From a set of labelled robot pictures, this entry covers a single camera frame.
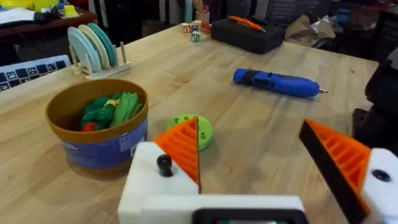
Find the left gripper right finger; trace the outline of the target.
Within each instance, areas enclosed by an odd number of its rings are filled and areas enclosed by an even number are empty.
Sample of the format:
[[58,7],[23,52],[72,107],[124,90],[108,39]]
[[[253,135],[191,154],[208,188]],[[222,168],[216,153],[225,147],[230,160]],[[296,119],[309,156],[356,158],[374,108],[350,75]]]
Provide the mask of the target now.
[[305,119],[299,138],[349,223],[397,224],[397,156]]

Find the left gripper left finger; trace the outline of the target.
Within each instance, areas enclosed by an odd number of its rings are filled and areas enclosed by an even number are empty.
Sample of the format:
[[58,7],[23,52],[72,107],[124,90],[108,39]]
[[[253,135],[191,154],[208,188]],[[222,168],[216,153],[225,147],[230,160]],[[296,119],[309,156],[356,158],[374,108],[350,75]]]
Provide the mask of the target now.
[[198,131],[192,117],[137,145],[118,206],[120,223],[139,223],[147,196],[200,193]]

